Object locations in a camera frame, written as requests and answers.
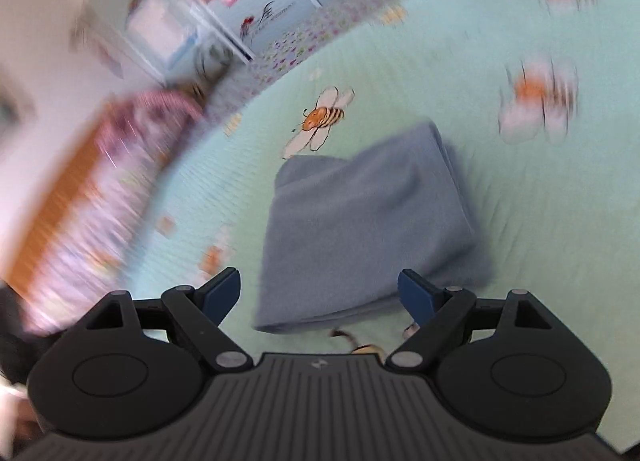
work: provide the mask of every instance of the white wall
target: white wall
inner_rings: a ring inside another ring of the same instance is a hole
[[[153,81],[125,62],[120,80],[82,52],[68,51],[71,12],[61,0],[0,0],[0,64],[34,103],[34,119],[0,152],[0,278],[24,224],[74,143],[110,93]]]

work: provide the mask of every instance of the folded gray cloth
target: folded gray cloth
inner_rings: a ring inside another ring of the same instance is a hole
[[[345,323],[398,308],[398,274],[484,283],[489,263],[436,126],[351,159],[294,156],[275,180],[255,328]]]

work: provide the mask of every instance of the cloth fold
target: cloth fold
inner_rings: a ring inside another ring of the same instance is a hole
[[[490,265],[450,150],[421,123],[348,160],[294,156],[280,169],[255,328],[327,327],[399,307],[398,274],[478,287]]]

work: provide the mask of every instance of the gray fabric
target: gray fabric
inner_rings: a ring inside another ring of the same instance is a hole
[[[398,308],[407,267],[440,287],[483,284],[478,240],[431,122],[349,160],[294,156],[275,181],[255,328],[335,326]]]

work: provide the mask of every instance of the mattress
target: mattress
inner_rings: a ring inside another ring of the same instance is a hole
[[[564,320],[613,379],[601,434],[629,447],[640,423],[640,0],[381,6],[311,55],[313,33],[282,42],[289,60],[265,55],[260,65],[278,72],[299,51],[308,58],[211,131],[161,186],[129,271],[133,294],[156,297],[234,266],[242,295],[222,329],[252,355],[348,351],[327,331],[270,335],[254,331],[252,319],[287,141],[323,90],[353,89],[316,154],[349,157],[433,120],[458,151],[494,261],[495,278],[479,295],[528,289]],[[318,40],[331,38],[323,31]],[[552,91],[540,93],[547,79]],[[524,124],[524,136],[512,137],[505,120]],[[347,329],[389,352],[410,322],[402,312]]]

